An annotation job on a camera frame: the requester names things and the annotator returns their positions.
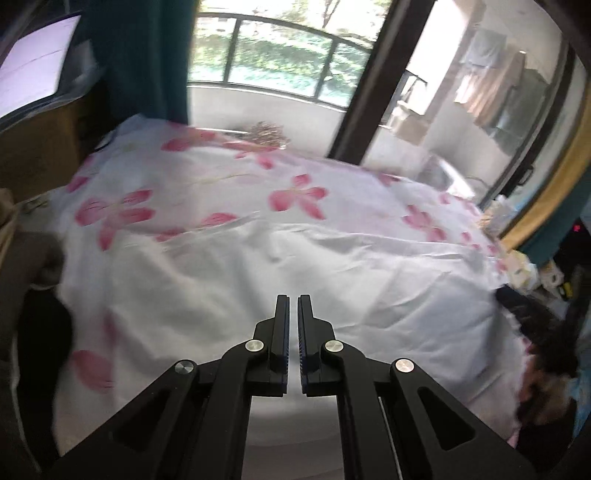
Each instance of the balcony railing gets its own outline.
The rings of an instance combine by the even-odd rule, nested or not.
[[[202,12],[189,84],[248,88],[346,109],[370,52],[371,47],[288,21]],[[410,77],[407,72],[401,79],[391,105]]]

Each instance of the bedsheet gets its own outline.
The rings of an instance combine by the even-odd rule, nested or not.
[[[76,323],[56,396],[62,452],[176,359],[243,341],[281,293],[292,318],[311,294],[337,337],[384,361],[408,354],[511,434],[523,347],[491,295],[505,281],[497,246],[465,200],[136,116],[50,206],[67,258],[59,295]],[[244,478],[338,477],[336,409],[301,398],[290,358],[288,396],[253,403]],[[268,449],[290,467],[261,471]]]

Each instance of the wall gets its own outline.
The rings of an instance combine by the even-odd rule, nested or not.
[[[211,86],[187,90],[191,125],[244,131],[257,122],[271,122],[283,126],[291,149],[312,156],[326,156],[343,118],[343,112],[336,109],[281,95]],[[408,166],[401,163],[410,152],[428,158],[421,156],[420,147],[379,127],[363,164],[405,173]]]
[[[283,126],[291,146],[325,157],[343,112],[281,95],[221,87],[188,87],[189,122],[201,128],[248,130],[265,121]]]

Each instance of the metal screw head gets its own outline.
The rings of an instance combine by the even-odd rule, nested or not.
[[[345,348],[345,346],[338,340],[329,340],[324,344],[324,348],[326,348],[329,352],[336,353],[340,352],[343,348]]]
[[[410,360],[408,360],[406,358],[401,358],[400,360],[396,360],[396,363],[394,364],[394,366],[396,367],[396,370],[398,370],[399,372],[405,373],[405,374],[412,372],[414,369],[414,363],[412,363]]]
[[[181,375],[187,375],[193,371],[195,365],[189,360],[181,360],[174,366],[174,371]]]
[[[246,342],[245,347],[249,352],[260,352],[265,348],[265,344],[260,340],[249,340]]]

